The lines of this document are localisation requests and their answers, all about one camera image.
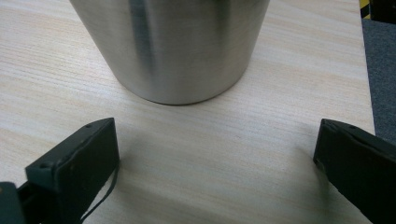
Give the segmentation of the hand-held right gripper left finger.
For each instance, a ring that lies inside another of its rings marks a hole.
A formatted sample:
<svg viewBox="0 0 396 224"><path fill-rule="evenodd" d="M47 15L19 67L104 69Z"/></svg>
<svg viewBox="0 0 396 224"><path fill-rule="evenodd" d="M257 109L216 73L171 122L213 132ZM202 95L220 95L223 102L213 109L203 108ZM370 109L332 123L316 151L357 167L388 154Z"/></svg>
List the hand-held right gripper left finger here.
<svg viewBox="0 0 396 224"><path fill-rule="evenodd" d="M25 168L19 189L28 224L82 224L120 155L113 118L86 124Z"/></svg>

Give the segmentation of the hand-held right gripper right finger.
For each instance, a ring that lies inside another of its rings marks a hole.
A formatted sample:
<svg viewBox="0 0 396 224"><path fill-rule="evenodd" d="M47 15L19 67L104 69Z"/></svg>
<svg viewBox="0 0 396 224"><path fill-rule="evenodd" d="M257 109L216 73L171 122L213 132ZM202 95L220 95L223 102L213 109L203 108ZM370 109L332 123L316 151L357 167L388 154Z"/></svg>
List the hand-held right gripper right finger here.
<svg viewBox="0 0 396 224"><path fill-rule="evenodd" d="M323 119L313 161L374 224L396 224L396 146L341 121Z"/></svg>

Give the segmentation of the stainless steel tumbler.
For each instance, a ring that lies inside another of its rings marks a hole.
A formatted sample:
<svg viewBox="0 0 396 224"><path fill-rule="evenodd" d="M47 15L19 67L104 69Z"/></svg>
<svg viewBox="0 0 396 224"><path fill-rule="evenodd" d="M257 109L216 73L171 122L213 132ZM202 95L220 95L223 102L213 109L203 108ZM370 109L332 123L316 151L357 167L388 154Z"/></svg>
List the stainless steel tumbler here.
<svg viewBox="0 0 396 224"><path fill-rule="evenodd" d="M270 0L69 0L116 79L164 105L213 98L244 74Z"/></svg>

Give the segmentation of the yellow-black striped stand base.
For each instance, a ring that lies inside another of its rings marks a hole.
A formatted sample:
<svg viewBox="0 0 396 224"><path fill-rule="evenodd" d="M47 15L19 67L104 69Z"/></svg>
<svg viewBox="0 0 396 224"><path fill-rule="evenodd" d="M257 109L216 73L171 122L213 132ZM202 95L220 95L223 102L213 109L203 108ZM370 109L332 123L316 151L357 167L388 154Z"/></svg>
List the yellow-black striped stand base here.
<svg viewBox="0 0 396 224"><path fill-rule="evenodd" d="M361 17L396 24L396 0L360 0Z"/></svg>

